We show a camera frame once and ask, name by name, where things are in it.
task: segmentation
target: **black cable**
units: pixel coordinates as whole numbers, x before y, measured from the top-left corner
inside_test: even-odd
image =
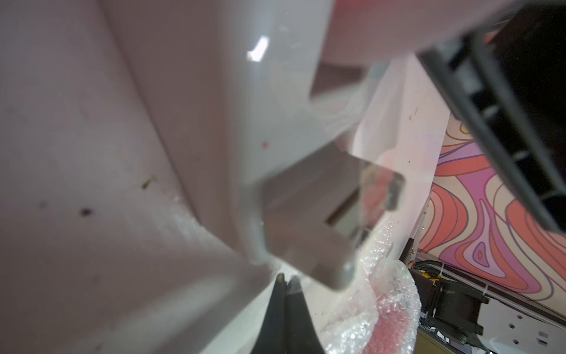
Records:
[[[413,265],[413,269],[418,269],[418,267],[425,265],[436,265],[441,267],[443,263],[439,261],[419,261],[419,262],[415,262],[415,264]]]

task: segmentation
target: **transparent plastic sheet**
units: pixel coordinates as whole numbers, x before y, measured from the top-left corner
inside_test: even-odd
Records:
[[[327,354],[413,352],[421,302],[405,265],[387,261],[391,227],[376,228],[360,252],[357,277],[319,334]]]

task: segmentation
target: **black plastic part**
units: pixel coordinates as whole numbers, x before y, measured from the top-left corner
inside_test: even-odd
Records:
[[[477,30],[447,60],[436,49],[419,55],[505,185],[542,227],[560,233],[566,232],[565,26],[565,6],[528,6],[493,39],[494,52]],[[474,92],[456,75],[464,62],[471,63],[468,78],[481,84]]]
[[[429,310],[432,308],[432,300],[436,288],[434,282],[422,275],[418,270],[411,269],[409,271],[417,285],[417,292],[421,299],[421,312],[428,314]]]
[[[285,296],[287,283],[285,275],[278,274],[275,278],[273,291],[267,311],[251,354],[284,354],[285,353]]]
[[[413,250],[413,244],[415,243],[414,238],[410,238],[407,240],[405,247],[403,248],[403,252],[401,252],[401,256],[399,257],[399,261],[403,262],[404,264],[408,264],[411,257],[411,251]]]
[[[285,282],[280,273],[263,324],[251,354],[324,354],[312,325],[301,281],[294,276]]]
[[[294,276],[287,285],[285,299],[285,320],[287,326],[288,354],[324,354],[308,312],[305,295],[299,278]]]

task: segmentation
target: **pink surface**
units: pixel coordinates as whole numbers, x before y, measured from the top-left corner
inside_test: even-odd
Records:
[[[566,313],[566,239],[544,231],[453,117],[419,248]]]

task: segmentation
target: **psychedelic swirl pattern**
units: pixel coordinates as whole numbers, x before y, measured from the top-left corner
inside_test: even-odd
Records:
[[[566,237],[543,230],[450,117],[419,249],[566,314]]]

